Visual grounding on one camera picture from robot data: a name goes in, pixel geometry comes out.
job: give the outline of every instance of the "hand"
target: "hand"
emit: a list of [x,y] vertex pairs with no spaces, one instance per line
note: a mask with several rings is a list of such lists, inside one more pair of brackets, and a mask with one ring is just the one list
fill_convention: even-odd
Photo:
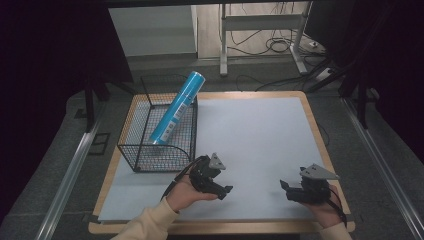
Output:
[[[339,194],[335,186],[330,185],[330,189],[333,190],[337,195]],[[340,202],[333,192],[331,192],[330,200],[340,207]],[[328,203],[323,203],[321,205],[302,203],[302,205],[306,206],[312,212],[312,214],[314,214],[318,223],[323,228],[329,228],[342,222],[336,210],[328,205]]]
[[181,209],[189,207],[196,201],[199,200],[215,200],[218,195],[212,193],[201,193],[198,192],[190,182],[188,175],[178,181],[171,192],[166,197],[166,201],[174,212],[178,212]]

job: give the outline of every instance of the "sleeve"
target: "sleeve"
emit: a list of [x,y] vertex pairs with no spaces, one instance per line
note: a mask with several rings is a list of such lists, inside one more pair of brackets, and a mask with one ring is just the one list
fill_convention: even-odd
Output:
[[324,240],[352,240],[343,223],[322,229],[319,233]]
[[132,219],[113,240],[166,239],[169,226],[177,219],[164,198],[155,208],[145,208],[141,215]]

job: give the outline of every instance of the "blue can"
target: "blue can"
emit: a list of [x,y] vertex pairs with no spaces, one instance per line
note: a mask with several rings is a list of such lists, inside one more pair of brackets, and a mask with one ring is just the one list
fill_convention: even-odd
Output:
[[205,78],[200,73],[191,72],[180,92],[150,135],[151,143],[162,145],[168,143],[173,130],[193,102],[204,82]]

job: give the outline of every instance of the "white wall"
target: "white wall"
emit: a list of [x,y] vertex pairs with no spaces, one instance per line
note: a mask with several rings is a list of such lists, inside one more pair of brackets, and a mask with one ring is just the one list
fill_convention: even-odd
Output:
[[195,6],[111,8],[125,56],[197,52]]

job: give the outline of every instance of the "black wire basket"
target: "black wire basket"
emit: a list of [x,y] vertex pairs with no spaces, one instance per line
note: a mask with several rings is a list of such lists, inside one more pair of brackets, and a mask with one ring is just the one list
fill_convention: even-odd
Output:
[[197,97],[180,119],[167,145],[149,141],[185,80],[181,75],[141,78],[144,94],[134,96],[117,144],[134,172],[181,171],[194,159]]

